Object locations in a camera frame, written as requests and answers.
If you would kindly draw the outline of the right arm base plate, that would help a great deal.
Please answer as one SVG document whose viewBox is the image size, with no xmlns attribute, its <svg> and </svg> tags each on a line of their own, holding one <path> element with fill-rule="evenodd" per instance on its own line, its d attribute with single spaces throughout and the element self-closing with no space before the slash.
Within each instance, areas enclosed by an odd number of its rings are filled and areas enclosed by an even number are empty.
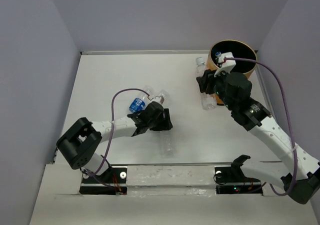
<svg viewBox="0 0 320 225">
<path fill-rule="evenodd" d="M 213 180 L 218 195 L 263 194 L 260 180 L 245 177 L 240 169 L 231 166 L 215 167 Z"/>
</svg>

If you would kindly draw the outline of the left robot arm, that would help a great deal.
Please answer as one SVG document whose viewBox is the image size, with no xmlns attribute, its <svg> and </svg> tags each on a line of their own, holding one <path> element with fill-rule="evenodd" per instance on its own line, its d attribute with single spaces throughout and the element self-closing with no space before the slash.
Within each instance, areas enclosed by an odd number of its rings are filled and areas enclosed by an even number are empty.
<svg viewBox="0 0 320 225">
<path fill-rule="evenodd" d="M 85 169 L 89 176 L 105 183 L 112 167 L 107 159 L 96 153 L 103 142 L 121 137 L 135 137 L 150 131 L 169 131 L 173 128 L 168 108 L 151 102 L 139 112 L 115 121 L 92 122 L 79 118 L 56 142 L 56 147 L 73 170 Z"/>
</svg>

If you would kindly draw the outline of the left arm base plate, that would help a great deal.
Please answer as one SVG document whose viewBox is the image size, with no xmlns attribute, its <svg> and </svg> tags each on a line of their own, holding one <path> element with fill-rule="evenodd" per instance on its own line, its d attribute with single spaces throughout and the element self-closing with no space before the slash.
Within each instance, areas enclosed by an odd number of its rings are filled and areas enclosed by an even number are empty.
<svg viewBox="0 0 320 225">
<path fill-rule="evenodd" d="M 126 195 L 127 171 L 126 166 L 113 166 L 109 169 L 106 178 L 88 176 L 87 171 L 81 168 L 82 178 L 79 193 L 82 195 Z"/>
</svg>

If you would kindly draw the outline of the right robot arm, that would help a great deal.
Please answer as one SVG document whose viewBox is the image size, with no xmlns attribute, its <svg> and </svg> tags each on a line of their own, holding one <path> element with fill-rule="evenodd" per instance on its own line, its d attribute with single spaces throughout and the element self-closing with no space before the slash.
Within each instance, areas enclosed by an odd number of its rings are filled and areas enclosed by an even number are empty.
<svg viewBox="0 0 320 225">
<path fill-rule="evenodd" d="M 271 113 L 251 98 L 252 83 L 239 72 L 206 70 L 196 78 L 201 93 L 217 94 L 234 121 L 262 141 L 280 160 L 255 162 L 241 155 L 232 162 L 235 181 L 253 178 L 283 189 L 299 204 L 306 204 L 320 188 L 320 162 L 309 155 L 277 124 Z"/>
</svg>

